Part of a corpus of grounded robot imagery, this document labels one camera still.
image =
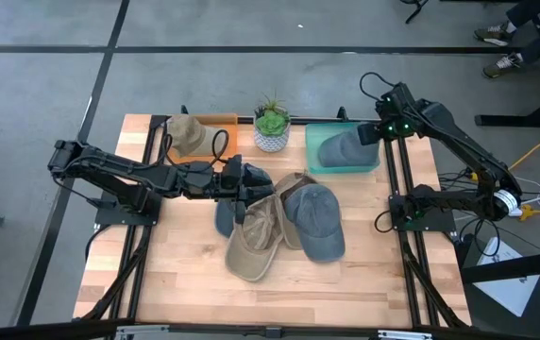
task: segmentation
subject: person's leg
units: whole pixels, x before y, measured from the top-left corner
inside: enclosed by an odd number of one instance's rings
[[[531,64],[540,58],[540,38],[524,47],[520,53],[513,53],[492,65],[484,67],[486,77],[496,78],[518,70],[525,64]]]
[[[507,11],[509,21],[474,31],[476,39],[497,46],[507,46],[518,27],[526,24],[540,13],[540,0],[524,0]]]

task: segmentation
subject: potted plant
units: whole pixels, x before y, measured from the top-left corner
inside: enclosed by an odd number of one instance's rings
[[[255,110],[255,144],[265,152],[277,152],[287,145],[291,119],[280,101],[266,97]]]

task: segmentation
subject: teal container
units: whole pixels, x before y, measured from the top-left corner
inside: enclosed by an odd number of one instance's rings
[[[380,165],[379,144],[375,144],[378,155],[373,165],[368,166],[339,166],[324,167],[318,160],[318,149],[327,139],[342,132],[356,128],[360,123],[326,123],[306,125],[306,159],[308,160],[308,170],[312,174],[351,174],[371,172]]]

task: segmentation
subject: wooden table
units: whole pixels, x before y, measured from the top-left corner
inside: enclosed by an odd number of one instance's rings
[[[128,114],[116,154],[140,161],[149,122],[150,115]],[[266,170],[274,182],[306,168],[304,126],[292,126],[289,144],[278,153],[265,153],[255,146],[252,125],[238,126],[237,143],[243,161]],[[404,183],[397,143],[393,146],[399,182]],[[429,140],[409,138],[407,148],[414,183],[439,188]],[[257,283],[241,280],[227,271],[224,256],[228,239],[215,230],[213,201],[166,199],[160,222],[153,228],[137,321],[411,327],[397,234],[381,234],[373,227],[375,217],[387,209],[390,194],[383,145],[380,154],[381,166],[369,174],[313,176],[328,186],[340,202],[346,238],[343,259],[313,263],[303,251],[290,250],[283,243],[266,276]],[[385,216],[380,227],[389,228],[389,220]],[[75,316],[87,313],[114,280],[126,229],[126,226],[112,226],[93,242]],[[428,232],[424,236],[433,283],[458,317],[469,323],[452,244],[442,233]],[[409,235],[409,239],[412,241],[413,236]],[[130,286],[129,281],[120,316],[127,314]],[[422,319],[427,323],[422,292],[417,284]]]

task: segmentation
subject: gray concrete floor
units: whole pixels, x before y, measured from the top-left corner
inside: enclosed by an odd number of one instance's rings
[[[104,45],[119,4],[0,0],[0,43]],[[479,46],[471,38],[473,28],[500,21],[508,7],[431,1],[404,25],[412,8],[392,0],[142,0],[130,4],[119,44]],[[517,43],[532,37],[532,28],[525,29]],[[374,103],[358,90],[359,76],[373,70],[408,83],[418,97],[443,102],[472,138],[511,163],[540,141],[540,129],[476,127],[473,116],[526,114],[540,106],[540,61],[503,79],[481,77],[481,67],[497,57],[115,55],[89,141],[113,150],[126,113],[173,113],[184,104],[191,112],[250,115],[262,94],[274,91],[296,115],[330,117],[345,106],[352,117],[375,117]],[[0,327],[12,322],[56,193],[45,170],[53,142],[75,137],[101,59],[98,54],[0,54],[0,213],[7,217],[0,228]],[[377,94],[386,90],[377,82],[367,87]],[[439,172],[463,167],[439,143],[432,146]],[[515,174],[540,181],[540,151]],[[82,182],[76,188],[99,195]],[[34,322],[71,318],[93,216],[93,208],[71,198]],[[498,225],[540,246],[540,216]],[[488,239],[489,232],[481,238]],[[503,239],[522,254],[537,253],[507,235]],[[473,318],[492,327],[481,314]]]

